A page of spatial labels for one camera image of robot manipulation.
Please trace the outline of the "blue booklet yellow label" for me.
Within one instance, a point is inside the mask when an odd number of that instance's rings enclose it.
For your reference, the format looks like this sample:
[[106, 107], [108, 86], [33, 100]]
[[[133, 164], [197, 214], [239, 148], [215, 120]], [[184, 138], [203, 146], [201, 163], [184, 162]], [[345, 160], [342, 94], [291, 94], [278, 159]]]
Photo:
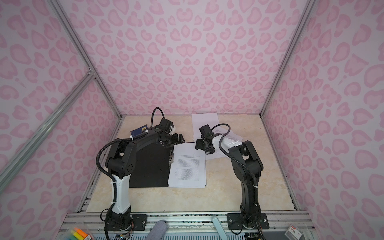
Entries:
[[131, 138], [132, 139], [136, 139], [138, 138], [139, 136], [145, 134], [148, 130], [148, 126], [147, 125], [144, 125], [144, 126], [141, 126], [137, 129], [134, 129], [131, 131]]

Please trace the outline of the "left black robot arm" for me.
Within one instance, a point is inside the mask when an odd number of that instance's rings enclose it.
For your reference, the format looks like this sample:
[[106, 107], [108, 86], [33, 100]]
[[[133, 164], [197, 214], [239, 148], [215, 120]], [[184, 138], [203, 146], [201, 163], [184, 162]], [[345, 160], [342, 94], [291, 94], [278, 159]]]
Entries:
[[131, 231], [134, 220], [131, 217], [129, 185], [136, 167], [137, 153], [151, 144], [161, 147], [173, 147], [185, 143], [182, 134], [173, 132], [174, 124], [162, 118], [156, 126], [145, 130], [138, 129], [138, 134], [129, 138], [115, 139], [101, 148], [96, 156], [97, 168], [109, 177], [113, 186], [113, 200], [105, 216], [104, 231]]

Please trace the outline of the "highlighter pens box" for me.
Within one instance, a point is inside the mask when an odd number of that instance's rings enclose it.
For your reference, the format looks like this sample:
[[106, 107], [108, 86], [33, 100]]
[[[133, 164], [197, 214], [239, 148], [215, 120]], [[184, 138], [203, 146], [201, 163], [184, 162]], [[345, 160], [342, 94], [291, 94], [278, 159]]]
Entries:
[[92, 234], [82, 228], [70, 228], [68, 229], [65, 234], [63, 235], [63, 240], [93, 240], [94, 237], [92, 236]]

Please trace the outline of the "top blank paper sheet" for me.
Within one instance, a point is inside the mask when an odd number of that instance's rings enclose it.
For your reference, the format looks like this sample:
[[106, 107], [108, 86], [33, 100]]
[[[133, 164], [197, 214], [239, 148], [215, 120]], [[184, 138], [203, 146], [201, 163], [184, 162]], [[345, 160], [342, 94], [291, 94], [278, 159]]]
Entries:
[[219, 123], [220, 122], [217, 113], [192, 114], [194, 141], [201, 137], [200, 127], [205, 125], [214, 127]]

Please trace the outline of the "red white label box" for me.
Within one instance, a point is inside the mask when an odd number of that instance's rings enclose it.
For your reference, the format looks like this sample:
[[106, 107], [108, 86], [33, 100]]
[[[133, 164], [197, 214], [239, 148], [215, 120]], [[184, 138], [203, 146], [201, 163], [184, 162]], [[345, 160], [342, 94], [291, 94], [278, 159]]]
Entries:
[[300, 240], [304, 234], [303, 232], [296, 226], [291, 225], [285, 232], [285, 236], [289, 240]]

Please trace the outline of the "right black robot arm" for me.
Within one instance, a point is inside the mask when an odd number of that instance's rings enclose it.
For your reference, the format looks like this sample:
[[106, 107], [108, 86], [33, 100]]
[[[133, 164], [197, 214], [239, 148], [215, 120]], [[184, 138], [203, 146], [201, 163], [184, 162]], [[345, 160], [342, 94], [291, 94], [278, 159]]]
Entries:
[[241, 182], [242, 203], [240, 206], [243, 226], [247, 229], [261, 229], [262, 210], [259, 203], [259, 180], [264, 165], [252, 142], [225, 144], [224, 136], [197, 139], [195, 149], [206, 154], [222, 152], [230, 158], [234, 173]]

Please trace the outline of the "upper middle text sheet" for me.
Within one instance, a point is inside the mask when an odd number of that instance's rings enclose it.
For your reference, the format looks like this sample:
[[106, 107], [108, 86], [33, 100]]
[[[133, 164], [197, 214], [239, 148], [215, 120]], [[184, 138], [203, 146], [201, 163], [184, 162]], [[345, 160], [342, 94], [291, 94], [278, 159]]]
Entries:
[[168, 186], [202, 189], [206, 184], [206, 154], [202, 150], [196, 150], [194, 143], [176, 145]]

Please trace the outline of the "text paper sheet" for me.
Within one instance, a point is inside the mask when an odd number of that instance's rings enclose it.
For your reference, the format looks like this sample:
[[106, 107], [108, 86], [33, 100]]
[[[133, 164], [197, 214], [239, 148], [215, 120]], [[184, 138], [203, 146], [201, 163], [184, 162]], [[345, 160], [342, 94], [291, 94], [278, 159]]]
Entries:
[[[227, 155], [223, 153], [219, 148], [219, 141], [222, 138], [222, 135], [219, 135], [213, 139], [213, 145], [215, 148], [215, 153], [211, 155], [206, 155], [206, 160], [212, 160], [212, 159], [219, 159], [219, 158], [227, 158]], [[235, 134], [229, 134], [224, 137], [222, 140], [221, 147], [223, 150], [227, 153], [229, 153], [229, 149], [232, 147], [239, 146], [242, 143], [243, 138], [235, 135]]]

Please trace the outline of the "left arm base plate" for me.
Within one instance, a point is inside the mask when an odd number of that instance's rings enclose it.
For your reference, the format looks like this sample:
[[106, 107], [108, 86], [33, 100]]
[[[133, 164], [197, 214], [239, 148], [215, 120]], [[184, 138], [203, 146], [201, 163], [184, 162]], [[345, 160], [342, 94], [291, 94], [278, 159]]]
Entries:
[[108, 217], [104, 230], [107, 231], [144, 231], [147, 225], [148, 215], [134, 214], [134, 215], [117, 215], [116, 217]]

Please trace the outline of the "red folder black inside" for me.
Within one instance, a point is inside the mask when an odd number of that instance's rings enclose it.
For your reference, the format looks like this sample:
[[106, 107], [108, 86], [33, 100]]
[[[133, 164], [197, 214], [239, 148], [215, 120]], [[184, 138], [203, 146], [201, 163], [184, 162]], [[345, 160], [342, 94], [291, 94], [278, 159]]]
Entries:
[[130, 188], [166, 188], [173, 162], [174, 147], [151, 144], [137, 153]]

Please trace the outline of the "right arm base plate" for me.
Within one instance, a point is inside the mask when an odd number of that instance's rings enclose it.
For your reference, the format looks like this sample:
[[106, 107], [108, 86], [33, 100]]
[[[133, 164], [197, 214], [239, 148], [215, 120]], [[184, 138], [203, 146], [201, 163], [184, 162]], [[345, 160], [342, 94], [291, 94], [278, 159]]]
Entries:
[[226, 217], [228, 228], [231, 231], [257, 230], [257, 226], [261, 227], [261, 230], [268, 230], [270, 228], [266, 213], [260, 213], [256, 217], [248, 219], [241, 213], [228, 213]]

